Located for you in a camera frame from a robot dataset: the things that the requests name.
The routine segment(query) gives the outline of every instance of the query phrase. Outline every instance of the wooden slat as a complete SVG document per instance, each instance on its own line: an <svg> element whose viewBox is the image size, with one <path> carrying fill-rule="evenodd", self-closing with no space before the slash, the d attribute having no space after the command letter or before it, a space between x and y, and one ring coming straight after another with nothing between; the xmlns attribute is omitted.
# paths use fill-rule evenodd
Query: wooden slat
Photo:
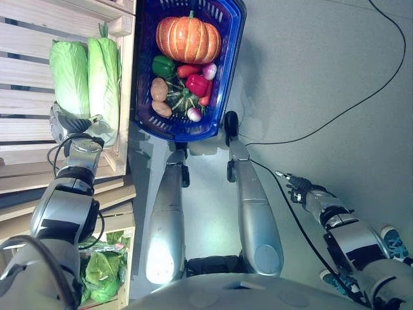
<svg viewBox="0 0 413 310"><path fill-rule="evenodd" d="M44 0L49 3L53 3L55 5L63 6L65 8L69 8L71 10L75 10L76 12L82 12L84 14L90 15L107 20L105 18L117 19L121 15L129 15L126 14L126 10L123 8L122 2L124 0Z"/></svg>
<svg viewBox="0 0 413 310"><path fill-rule="evenodd" d="M31 214L1 222L0 243L18 234L30 234Z"/></svg>
<svg viewBox="0 0 413 310"><path fill-rule="evenodd" d="M61 164L62 161L57 162L58 167L60 167ZM108 166L108 162L106 161L106 159L101 158L99 160L98 167L106 166ZM22 163L19 165L0 166L0 178L12 176L28 176L31 174L42 174L46 172L53 172L53 166L51 166L51 164L49 164L47 161L43 161L41 163Z"/></svg>
<svg viewBox="0 0 413 310"><path fill-rule="evenodd" d="M117 167L118 170L126 173L126 157L128 152L128 130L130 114L130 96L132 89L132 63L134 50L135 18L133 18L133 32L129 36L117 38L117 45L120 47L119 53L122 60L122 80L121 80L121 102L119 109L119 130L117 143L114 145L119 157L118 162L124 163Z"/></svg>
<svg viewBox="0 0 413 310"><path fill-rule="evenodd" d="M94 186L95 199L98 201L101 200L103 203L105 203L105 205L110 206L110 201L104 201L103 199L101 199L99 195L106 191L113 191L115 189L121 188L123 185L124 185L123 178L96 184ZM115 202L116 202L118 201L116 198L118 198L119 195L116 196L116 194L113 194L112 197L115 198ZM0 209L0 222L32 213L34 208L39 202L40 200L33 200L30 202L20 203L19 205L13 205L11 207Z"/></svg>
<svg viewBox="0 0 413 310"><path fill-rule="evenodd" d="M106 5L113 6L125 12L135 14L135 3L131 0L96 0Z"/></svg>
<svg viewBox="0 0 413 310"><path fill-rule="evenodd" d="M132 202L125 202L121 205L117 205L113 208L108 208L102 212L103 216L119 216L122 214L131 214L134 210L132 208Z"/></svg>
<svg viewBox="0 0 413 310"><path fill-rule="evenodd" d="M54 101L54 94L0 89L0 114L49 115Z"/></svg>
<svg viewBox="0 0 413 310"><path fill-rule="evenodd" d="M53 141L47 119L0 118L0 141Z"/></svg>
<svg viewBox="0 0 413 310"><path fill-rule="evenodd" d="M14 54L49 58L52 40L57 36L0 23L0 50Z"/></svg>
<svg viewBox="0 0 413 310"><path fill-rule="evenodd" d="M111 191L102 192L96 196L99 201L99 209L104 210L118 203L131 200L136 197L135 185L130 176L124 177L124 185Z"/></svg>
<svg viewBox="0 0 413 310"><path fill-rule="evenodd" d="M54 146L56 146L55 143L0 145L0 166L40 163L46 160L47 152ZM51 160L55 152L56 150L50 154ZM57 160L64 160L64 158L63 152L60 152Z"/></svg>
<svg viewBox="0 0 413 310"><path fill-rule="evenodd" d="M100 167L96 178L110 178L117 176L110 166ZM54 179L51 172L31 174L28 176L14 176L11 178L0 178L0 194L8 192L27 191L28 189L39 189L46 187Z"/></svg>
<svg viewBox="0 0 413 310"><path fill-rule="evenodd" d="M46 64L0 57L0 84L53 88L53 79Z"/></svg>
<svg viewBox="0 0 413 310"><path fill-rule="evenodd" d="M1 15L68 34L100 37L98 24L102 20L45 1L2 0Z"/></svg>

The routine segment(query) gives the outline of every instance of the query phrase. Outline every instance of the red bell pepper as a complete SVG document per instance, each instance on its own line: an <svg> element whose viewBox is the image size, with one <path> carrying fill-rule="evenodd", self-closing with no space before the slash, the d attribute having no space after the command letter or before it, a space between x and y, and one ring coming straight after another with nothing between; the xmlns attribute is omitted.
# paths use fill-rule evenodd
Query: red bell pepper
<svg viewBox="0 0 413 310"><path fill-rule="evenodd" d="M199 104L203 107L209 105L209 99L211 98L212 93L212 81L208 81L208 88L206 89L205 95L199 99Z"/></svg>
<svg viewBox="0 0 413 310"><path fill-rule="evenodd" d="M197 95L198 97L203 97L208 88L208 80L203 76L197 74L191 74L185 83L186 87L191 93Z"/></svg>
<svg viewBox="0 0 413 310"><path fill-rule="evenodd" d="M178 67L176 73L181 79L186 79L189 75L194 73L200 73L202 71L202 66L200 65L183 65Z"/></svg>

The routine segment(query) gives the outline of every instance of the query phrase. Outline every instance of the radish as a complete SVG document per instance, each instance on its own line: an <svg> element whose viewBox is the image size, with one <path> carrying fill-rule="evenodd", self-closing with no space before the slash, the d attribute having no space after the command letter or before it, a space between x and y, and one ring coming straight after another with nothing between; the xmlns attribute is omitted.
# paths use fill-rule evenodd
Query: radish
<svg viewBox="0 0 413 310"><path fill-rule="evenodd" d="M201 111L198 108L189 108L186 114L191 121L195 121L196 123L202 118Z"/></svg>
<svg viewBox="0 0 413 310"><path fill-rule="evenodd" d="M202 68L202 74L204 78L212 81L217 73L217 65L215 63L209 63Z"/></svg>

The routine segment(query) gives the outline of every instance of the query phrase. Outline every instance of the orange pumpkin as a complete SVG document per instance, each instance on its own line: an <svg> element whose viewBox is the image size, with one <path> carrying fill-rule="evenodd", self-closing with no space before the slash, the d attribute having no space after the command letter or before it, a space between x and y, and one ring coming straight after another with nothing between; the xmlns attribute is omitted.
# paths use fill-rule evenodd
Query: orange pumpkin
<svg viewBox="0 0 413 310"><path fill-rule="evenodd" d="M156 28L156 43L161 52L182 63L205 64L221 51L221 36L211 24L194 17L166 17Z"/></svg>

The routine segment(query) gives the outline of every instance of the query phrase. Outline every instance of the potato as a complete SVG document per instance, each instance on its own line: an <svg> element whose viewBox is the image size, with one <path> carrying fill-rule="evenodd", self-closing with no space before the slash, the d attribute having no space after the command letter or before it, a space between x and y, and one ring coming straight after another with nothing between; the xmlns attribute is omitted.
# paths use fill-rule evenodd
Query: potato
<svg viewBox="0 0 413 310"><path fill-rule="evenodd" d="M172 115L172 109L165 102L152 100L152 108L163 118L170 118Z"/></svg>
<svg viewBox="0 0 413 310"><path fill-rule="evenodd" d="M155 78L152 81L152 86L150 87L150 95L155 101L165 101L166 95L168 95L168 85L160 77Z"/></svg>

